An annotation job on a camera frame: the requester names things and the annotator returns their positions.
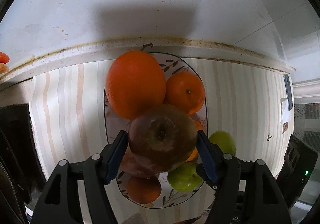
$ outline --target blue gripper pad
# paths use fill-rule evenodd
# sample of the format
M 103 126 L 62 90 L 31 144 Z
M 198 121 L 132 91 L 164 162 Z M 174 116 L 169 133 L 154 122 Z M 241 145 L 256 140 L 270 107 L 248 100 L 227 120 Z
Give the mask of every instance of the blue gripper pad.
M 128 134 L 121 130 L 117 135 L 115 141 L 112 143 L 110 150 L 107 153 L 107 175 L 105 180 L 109 184 L 116 178 L 120 163 L 128 146 Z
M 206 134 L 198 131 L 198 140 L 196 144 L 199 156 L 202 160 L 204 170 L 210 180 L 214 183 L 218 182 L 217 167 L 214 157 L 218 156 Z

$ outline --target screw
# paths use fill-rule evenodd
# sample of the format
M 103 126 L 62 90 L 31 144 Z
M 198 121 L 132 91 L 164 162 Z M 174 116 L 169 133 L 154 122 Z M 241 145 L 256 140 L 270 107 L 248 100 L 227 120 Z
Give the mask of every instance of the screw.
M 91 158 L 93 160 L 98 160 L 100 158 L 100 155 L 99 154 L 94 154 L 94 155 L 91 156 Z
M 258 159 L 258 160 L 257 160 L 257 164 L 258 164 L 258 165 L 264 165 L 265 162 L 264 162 L 262 159 Z
M 231 154 L 224 154 L 223 158 L 226 160 L 231 160 L 232 159 L 232 155 Z
M 66 165 L 67 164 L 67 160 L 65 160 L 65 159 L 63 159 L 63 160 L 61 160 L 60 162 L 59 162 L 59 165 L 60 166 L 64 166 L 64 165 Z

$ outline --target orange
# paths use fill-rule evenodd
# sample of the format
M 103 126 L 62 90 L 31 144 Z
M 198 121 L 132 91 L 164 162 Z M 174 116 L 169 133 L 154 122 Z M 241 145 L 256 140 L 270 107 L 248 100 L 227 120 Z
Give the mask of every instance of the orange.
M 165 77 L 151 54 L 129 51 L 111 65 L 106 79 L 108 101 L 117 115 L 133 120 L 163 103 Z
M 198 157 L 198 150 L 195 148 L 192 152 L 192 154 L 189 156 L 189 158 L 186 160 L 186 162 L 193 161 Z
M 203 126 L 198 121 L 193 120 L 193 122 L 196 125 L 197 131 L 203 130 Z M 195 148 L 193 150 L 193 152 L 191 153 L 191 155 L 189 156 L 189 158 L 186 160 L 186 162 L 193 161 L 194 159 L 196 159 L 198 157 L 198 155 L 199 155 L 198 150 L 197 150 L 197 148 Z
M 9 61 L 10 61 L 9 56 L 3 52 L 0 52 L 0 63 L 8 63 Z
M 0 74 L 6 73 L 8 71 L 9 71 L 9 67 L 4 63 L 0 63 Z
M 168 79 L 165 94 L 166 103 L 191 115 L 201 109 L 204 100 L 205 90 L 198 76 L 190 72 L 180 72 Z
M 161 194 L 161 185 L 157 177 L 131 177 L 127 184 L 127 192 L 133 201 L 147 204 L 155 201 Z

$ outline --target brown apple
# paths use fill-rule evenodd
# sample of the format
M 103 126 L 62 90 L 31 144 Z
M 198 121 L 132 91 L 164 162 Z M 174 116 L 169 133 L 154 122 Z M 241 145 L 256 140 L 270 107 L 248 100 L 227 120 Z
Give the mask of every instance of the brown apple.
M 161 104 L 134 119 L 128 142 L 136 163 L 153 172 L 166 172 L 184 163 L 196 146 L 193 120 L 173 105 Z
M 124 157 L 122 158 L 120 170 L 139 178 L 150 178 L 157 174 L 157 172 L 139 165 L 136 162 L 135 156 L 130 151 L 129 146 L 124 153 Z

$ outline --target striped tablecloth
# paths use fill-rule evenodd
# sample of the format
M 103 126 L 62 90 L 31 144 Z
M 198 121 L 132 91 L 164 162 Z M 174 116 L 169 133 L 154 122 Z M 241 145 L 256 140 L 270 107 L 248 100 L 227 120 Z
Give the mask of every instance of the striped tablecloth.
M 292 119 L 283 134 L 281 98 L 286 98 L 283 75 L 270 70 L 204 59 L 184 59 L 201 77 L 208 110 L 209 135 L 229 132 L 236 141 L 237 157 L 262 158 L 273 175 L 281 170 L 293 133 Z M 61 159 L 84 161 L 107 144 L 103 111 L 105 78 L 114 60 L 91 62 L 34 77 L 29 103 L 35 144 L 46 178 Z M 166 209 L 140 207 L 121 195 L 115 181 L 106 186 L 119 223 L 140 213 L 145 223 L 174 223 L 199 216 L 214 199 L 204 184 L 186 202 Z M 85 223 L 92 223 L 84 184 L 79 195 Z

